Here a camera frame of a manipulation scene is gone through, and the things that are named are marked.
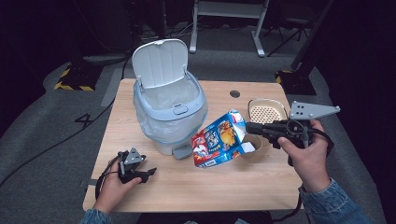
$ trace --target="white stand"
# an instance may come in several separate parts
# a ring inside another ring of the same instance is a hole
[[[240,4],[240,3],[224,3],[224,2],[206,2],[195,0],[193,12],[193,26],[190,42],[190,53],[195,53],[197,44],[197,21],[198,15],[206,16],[222,16],[222,17],[239,17],[259,19],[256,31],[252,31],[254,44],[256,45],[259,57],[264,57],[264,50],[260,42],[259,35],[262,29],[265,13],[268,7],[268,0],[264,4]]]

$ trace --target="person's right hand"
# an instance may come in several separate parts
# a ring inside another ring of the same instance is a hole
[[[310,122],[312,128],[324,132],[318,120],[312,119]],[[277,142],[293,159],[294,169],[303,180],[306,192],[319,192],[331,184],[326,169],[328,144],[323,136],[314,134],[312,145],[305,149],[298,148],[285,137],[278,138]]]

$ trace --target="chair leg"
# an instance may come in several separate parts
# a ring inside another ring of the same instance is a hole
[[[282,42],[282,44],[280,44],[279,46],[276,47],[276,49],[274,49],[273,51],[271,51],[271,53],[267,54],[267,57],[270,57],[273,53],[275,53],[277,50],[279,50],[280,48],[282,48],[282,46],[284,46],[286,43],[288,43],[292,38],[294,38],[297,34],[300,33],[300,30],[294,32],[294,34],[292,34],[291,36],[289,36],[289,38],[287,38],[285,41]]]
[[[304,34],[305,34],[305,37],[308,38],[308,34],[306,33],[305,29],[304,29]]]
[[[280,39],[282,40],[282,43],[284,42],[284,40],[283,40],[283,35],[282,35],[282,32],[280,31],[280,27],[279,27],[279,35],[280,35]]]
[[[271,31],[273,31],[275,29],[275,27],[273,26],[273,27],[271,27],[271,29],[269,30],[269,31],[267,31],[267,33],[265,33],[265,35],[264,36],[267,36],[267,35],[269,35],[270,33],[271,33]]]
[[[301,33],[303,32],[303,30],[299,30],[298,31],[298,38],[297,38],[297,41],[300,41],[300,39],[301,39]]]

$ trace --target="metal bracket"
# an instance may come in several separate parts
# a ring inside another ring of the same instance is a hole
[[[289,119],[318,119],[341,111],[340,106],[312,105],[294,101],[291,105]]]

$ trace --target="person's left hand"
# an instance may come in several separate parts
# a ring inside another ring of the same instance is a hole
[[[142,182],[142,178],[137,177],[131,181],[122,184],[119,178],[118,170],[120,166],[120,159],[114,162],[108,174],[105,177],[101,192],[96,203],[93,205],[94,209],[110,214],[117,204],[124,198],[125,194]]]

